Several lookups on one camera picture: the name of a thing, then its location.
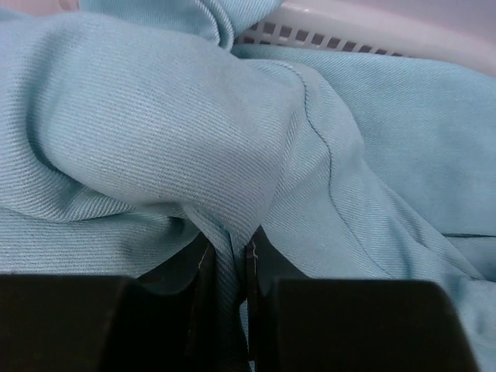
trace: basket hole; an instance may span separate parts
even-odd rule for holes
[[[272,35],[274,33],[274,30],[276,29],[275,23],[264,23],[263,25],[263,33],[268,33],[269,35]]]
[[[291,27],[287,27],[287,26],[282,26],[281,27],[281,31],[279,32],[279,36],[282,36],[282,37],[289,37],[291,35],[291,31],[293,29]]]
[[[312,37],[312,44],[314,44],[314,45],[320,45],[320,44],[322,44],[322,41],[324,41],[324,36],[321,35],[320,33],[316,33]]]
[[[327,47],[331,49],[335,49],[338,47],[338,44],[341,43],[341,39],[337,37],[331,37],[331,40],[327,43]]]
[[[306,31],[303,31],[302,29],[300,29],[296,33],[296,40],[298,40],[298,41],[305,41],[305,40],[307,40],[307,37],[308,37],[308,33]]]
[[[352,52],[353,48],[357,46],[357,43],[354,43],[353,41],[346,41],[346,44],[344,44],[343,50],[345,52]]]
[[[364,45],[360,48],[358,53],[369,53],[372,50],[372,46]]]

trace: light blue fabric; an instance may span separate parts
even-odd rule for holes
[[[200,229],[219,257],[219,369],[245,370],[242,249],[262,223],[312,276],[440,284],[496,370],[496,81],[397,57],[233,56],[278,2],[0,15],[0,270],[137,276]]]

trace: blue clothing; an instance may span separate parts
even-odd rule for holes
[[[279,3],[0,12],[0,271],[139,276],[201,230],[218,254],[219,369],[245,370],[236,299],[262,224],[313,277],[435,281],[496,370],[496,80],[232,50]]]

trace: white plastic surface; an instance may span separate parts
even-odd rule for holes
[[[45,16],[78,0],[0,5]],[[430,58],[496,76],[496,0],[286,0],[238,42]]]

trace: cloth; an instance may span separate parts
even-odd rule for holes
[[[0,271],[138,276],[201,230],[219,370],[247,370],[243,247],[313,277],[425,279],[496,370],[496,81],[400,57],[238,46],[278,0],[0,13]]]

